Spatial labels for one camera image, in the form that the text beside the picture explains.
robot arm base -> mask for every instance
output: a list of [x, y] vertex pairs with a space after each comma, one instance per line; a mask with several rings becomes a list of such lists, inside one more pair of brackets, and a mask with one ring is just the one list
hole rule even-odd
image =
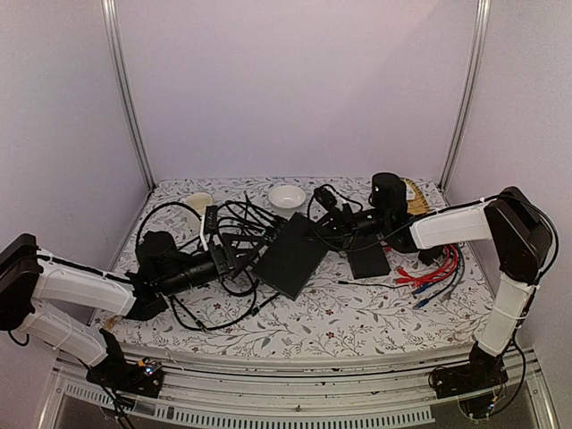
[[88, 382], [104, 385], [113, 391], [158, 398], [163, 386], [163, 370], [153, 362], [128, 363], [115, 337], [103, 329], [99, 332], [105, 338], [107, 356], [89, 369]]
[[439, 367], [430, 376], [430, 384], [439, 399], [492, 388], [508, 380], [502, 357], [485, 353], [478, 343], [471, 350], [468, 364]]

yellow object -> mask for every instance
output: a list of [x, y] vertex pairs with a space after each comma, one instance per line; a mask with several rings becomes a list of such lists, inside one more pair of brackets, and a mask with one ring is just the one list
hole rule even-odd
[[403, 181], [415, 192], [415, 198], [408, 201], [408, 213], [415, 216], [429, 213], [431, 208], [421, 189], [410, 179], [403, 179]]

table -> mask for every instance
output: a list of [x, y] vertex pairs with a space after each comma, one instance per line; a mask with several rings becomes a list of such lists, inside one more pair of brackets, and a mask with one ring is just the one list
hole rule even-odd
[[[150, 196], [142, 217], [166, 201], [184, 200], [193, 192], [208, 192], [214, 203], [243, 200], [246, 191], [255, 204], [271, 208], [267, 193], [279, 184], [300, 186], [308, 195], [312, 189], [331, 183], [342, 194], [366, 204], [370, 180], [365, 178], [242, 178], [162, 181]], [[415, 181], [429, 205], [444, 207], [442, 194], [431, 181]], [[165, 209], [149, 221], [149, 230], [169, 231], [178, 243], [191, 237], [178, 207]], [[135, 271], [135, 237], [130, 237], [115, 271]], [[408, 289], [388, 290], [378, 286], [340, 285], [336, 280], [352, 280], [348, 261], [329, 252], [314, 277], [296, 301], [280, 297], [258, 315], [217, 332], [190, 332], [174, 320], [171, 309], [148, 322], [112, 318], [98, 310], [94, 323], [106, 326], [119, 341], [178, 352], [227, 355], [240, 358], [341, 358], [399, 354], [474, 341], [492, 308], [492, 294], [468, 246], [462, 248], [466, 270], [450, 299], [435, 300], [415, 310], [416, 298]], [[363, 280], [392, 284], [402, 266], [416, 275], [427, 270], [416, 255], [387, 253], [392, 268], [387, 277]], [[259, 288], [258, 301], [274, 290]], [[235, 319], [249, 306], [250, 298], [230, 296], [218, 283], [189, 290], [180, 299], [206, 324], [222, 324]], [[184, 320], [192, 325], [190, 318]]]

white panel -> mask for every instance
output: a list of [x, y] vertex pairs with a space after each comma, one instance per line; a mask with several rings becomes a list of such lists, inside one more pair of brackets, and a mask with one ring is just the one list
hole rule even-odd
[[[525, 327], [562, 427], [572, 427], [572, 3], [493, 2], [484, 61], [449, 197], [453, 203], [519, 186], [563, 242]], [[492, 246], [477, 247], [498, 278]]]
[[[0, 2], [0, 248], [23, 231], [107, 268], [145, 189], [98, 0]], [[0, 333], [0, 426], [38, 420], [55, 354]]]
[[477, 1], [117, 2], [158, 179], [437, 179]]

white paper cup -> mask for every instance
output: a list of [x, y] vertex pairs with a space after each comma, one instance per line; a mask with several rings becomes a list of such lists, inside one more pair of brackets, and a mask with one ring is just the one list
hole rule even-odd
[[[192, 194], [190, 197], [185, 199], [185, 204], [190, 208], [194, 208], [195, 211], [203, 216], [206, 211], [207, 206], [213, 204], [213, 198], [206, 192], [197, 192]], [[195, 215], [187, 212], [187, 224], [193, 232], [198, 232], [200, 230], [200, 219], [197, 219]]]

